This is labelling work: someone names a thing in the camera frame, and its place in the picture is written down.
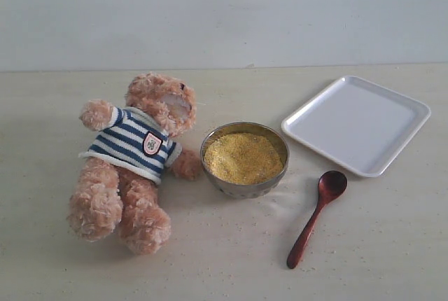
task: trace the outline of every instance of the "teddy bear head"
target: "teddy bear head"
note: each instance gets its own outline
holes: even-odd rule
[[[153,117],[171,137],[189,130],[196,121],[195,91],[182,80],[158,73],[143,73],[132,80],[126,106]]]

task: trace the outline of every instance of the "yellow powder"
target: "yellow powder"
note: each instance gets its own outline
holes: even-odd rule
[[[244,185],[267,181],[283,169],[270,141],[251,133],[222,136],[207,148],[204,161],[213,175]]]

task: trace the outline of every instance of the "square plastic tray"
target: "square plastic tray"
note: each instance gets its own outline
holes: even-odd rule
[[[345,76],[288,116],[281,128],[343,168],[377,177],[430,116],[430,108],[420,101]]]

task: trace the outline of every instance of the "bowl rim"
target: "bowl rim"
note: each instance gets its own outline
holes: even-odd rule
[[[250,124],[250,125],[254,125],[254,126],[259,126],[259,127],[263,128],[263,129],[265,129],[265,130],[271,131],[272,133],[274,133],[276,136],[278,136],[278,137],[280,138],[280,140],[283,142],[284,146],[286,147],[286,161],[285,161],[285,165],[283,166],[282,170],[281,170],[278,174],[274,175],[273,177],[269,178],[268,180],[266,180],[266,181],[264,181],[264,182],[259,182],[259,183],[255,183],[255,184],[238,184],[238,183],[228,182],[228,181],[225,181],[225,180],[223,180],[223,179],[217,177],[217,176],[216,176],[215,174],[213,174],[213,173],[211,172],[211,170],[205,165],[205,161],[204,161],[204,153],[203,153],[203,152],[204,152],[204,146],[205,146],[205,143],[207,142],[207,140],[209,140],[209,138],[210,138],[214,133],[216,133],[218,130],[221,130],[221,129],[227,127],[227,126],[234,126],[234,125],[239,125],[239,124]],[[228,124],[224,124],[224,125],[218,126],[217,128],[214,128],[210,133],[207,134],[207,136],[204,138],[204,140],[202,140],[201,148],[200,148],[200,152],[199,152],[199,153],[200,153],[200,155],[201,155],[201,163],[202,163],[202,166],[203,166],[203,168],[205,168],[205,169],[207,170],[207,172],[208,172],[210,175],[212,175],[214,178],[218,179],[219,181],[222,181],[222,182],[224,182],[224,183],[226,183],[226,184],[229,184],[229,185],[231,185],[231,186],[239,186],[239,187],[243,187],[243,188],[253,187],[253,186],[262,186],[263,184],[266,184],[266,183],[272,181],[272,180],[275,179],[276,177],[282,176],[282,175],[286,172],[286,170],[287,170],[287,168],[288,168],[288,162],[289,162],[289,146],[288,146],[288,144],[286,143],[286,140],[280,135],[280,133],[278,133],[277,131],[275,131],[275,130],[272,129],[271,127],[268,127],[268,126],[266,126],[266,125],[260,124],[260,123],[258,123],[258,122],[252,122],[252,121],[234,121],[234,122],[229,122]]]

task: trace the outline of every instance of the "blue and white striped shirt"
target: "blue and white striped shirt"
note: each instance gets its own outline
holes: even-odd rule
[[[182,146],[149,115],[134,107],[114,107],[112,119],[81,158],[96,157],[160,184]]]

